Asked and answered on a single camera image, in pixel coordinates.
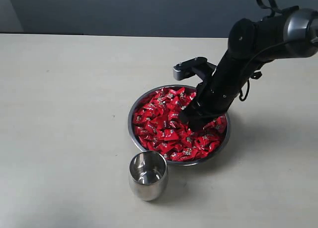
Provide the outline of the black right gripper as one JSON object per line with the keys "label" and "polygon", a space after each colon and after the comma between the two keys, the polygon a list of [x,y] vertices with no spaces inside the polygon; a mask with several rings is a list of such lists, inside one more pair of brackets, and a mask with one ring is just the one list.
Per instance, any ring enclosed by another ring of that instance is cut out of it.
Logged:
{"label": "black right gripper", "polygon": [[211,77],[197,90],[194,100],[180,111],[179,120],[198,132],[206,125],[204,117],[225,113],[247,81],[243,75],[246,64],[246,61],[219,62]]}

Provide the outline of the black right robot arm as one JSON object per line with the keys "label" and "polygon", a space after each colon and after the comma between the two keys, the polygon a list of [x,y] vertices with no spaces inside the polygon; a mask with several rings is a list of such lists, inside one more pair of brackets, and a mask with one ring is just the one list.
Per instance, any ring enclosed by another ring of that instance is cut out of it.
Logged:
{"label": "black right robot arm", "polygon": [[318,12],[298,9],[258,22],[241,19],[228,37],[228,48],[203,81],[179,119],[194,132],[225,114],[257,70],[277,59],[308,58],[318,51]]}

